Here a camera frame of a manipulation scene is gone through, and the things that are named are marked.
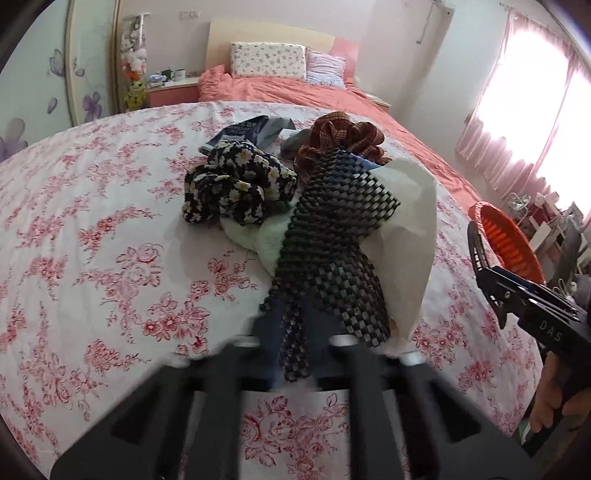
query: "sheer curtain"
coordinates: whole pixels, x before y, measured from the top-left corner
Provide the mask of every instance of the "sheer curtain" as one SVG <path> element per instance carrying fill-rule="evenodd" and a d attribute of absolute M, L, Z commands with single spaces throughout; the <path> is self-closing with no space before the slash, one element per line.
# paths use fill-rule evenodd
<path fill-rule="evenodd" d="M 510 11 L 500 55 L 457 152 L 507 196 L 556 192 L 591 210 L 591 83 L 572 46 Z"/>

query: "white wall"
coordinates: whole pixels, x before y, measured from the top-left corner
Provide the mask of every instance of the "white wall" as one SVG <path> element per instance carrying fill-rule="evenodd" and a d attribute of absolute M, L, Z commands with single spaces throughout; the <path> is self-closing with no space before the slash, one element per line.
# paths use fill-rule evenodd
<path fill-rule="evenodd" d="M 507 12 L 498 0 L 446 0 L 452 23 L 413 106 L 397 119 L 445 160 L 454 148 L 499 53 Z M 507 0 L 560 31 L 535 0 Z"/>
<path fill-rule="evenodd" d="M 359 48 L 360 87 L 392 104 L 395 117 L 418 92 L 441 46 L 451 16 L 435 8 L 422 44 L 430 0 L 376 0 Z"/>
<path fill-rule="evenodd" d="M 365 35 L 374 2 L 375 0 L 121 0 L 121 17 L 140 12 L 151 13 L 146 24 L 149 70 L 165 69 L 170 64 L 187 70 L 200 70 L 205 62 L 209 22 L 214 17 L 283 23 L 359 42 Z M 200 11 L 200 18 L 180 20 L 179 12 L 189 10 Z"/>
<path fill-rule="evenodd" d="M 214 17 L 270 21 L 343 37 L 360 44 L 360 87 L 397 105 L 406 86 L 413 90 L 420 84 L 446 30 L 438 28 L 438 9 L 425 42 L 417 45 L 430 5 L 431 0 L 122 0 L 121 17 L 151 13 L 146 26 L 151 73 L 169 66 L 203 70 Z M 179 12 L 189 10 L 200 11 L 200 18 L 181 21 Z"/>

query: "pillow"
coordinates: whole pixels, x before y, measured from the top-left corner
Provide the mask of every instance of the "pillow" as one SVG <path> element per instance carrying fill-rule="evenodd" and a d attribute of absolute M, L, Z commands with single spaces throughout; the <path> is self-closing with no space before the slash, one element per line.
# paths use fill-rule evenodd
<path fill-rule="evenodd" d="M 230 49 L 233 77 L 306 79 L 306 48 L 291 43 L 234 42 Z"/>
<path fill-rule="evenodd" d="M 346 65 L 347 60 L 343 57 L 309 50 L 306 81 L 312 85 L 345 88 L 343 73 Z"/>
<path fill-rule="evenodd" d="M 359 44 L 345 40 L 342 37 L 335 37 L 335 42 L 329 50 L 331 55 L 343 57 L 347 59 L 347 66 L 345 67 L 345 79 L 353 78 L 355 76 L 355 68 L 357 67 L 357 56 L 359 53 Z"/>

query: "red basket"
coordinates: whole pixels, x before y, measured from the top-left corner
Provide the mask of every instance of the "red basket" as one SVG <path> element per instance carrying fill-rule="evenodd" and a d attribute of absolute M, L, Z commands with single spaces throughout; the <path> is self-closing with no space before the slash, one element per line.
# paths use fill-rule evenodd
<path fill-rule="evenodd" d="M 507 270 L 540 285 L 545 284 L 542 267 L 530 243 L 507 215 L 488 202 L 472 205 L 468 215 L 476 221 Z"/>

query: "floral bedspread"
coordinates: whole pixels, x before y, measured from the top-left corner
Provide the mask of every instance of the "floral bedspread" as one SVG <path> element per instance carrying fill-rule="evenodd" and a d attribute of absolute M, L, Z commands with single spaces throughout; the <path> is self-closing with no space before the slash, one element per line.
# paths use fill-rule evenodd
<path fill-rule="evenodd" d="M 0 164 L 0 412 L 45 475 L 163 355 L 208 353 L 246 332 L 267 293 L 254 254 L 181 217 L 185 170 L 204 161 L 197 148 L 255 115 L 304 128 L 324 113 L 167 106 L 81 125 Z M 393 138 L 385 149 L 408 156 Z M 498 329 L 469 261 L 468 218 L 437 188 L 436 257 L 409 348 L 511 432 L 541 360 L 515 325 Z M 348 475 L 346 392 L 306 385 L 247 395 L 243 478 Z"/>

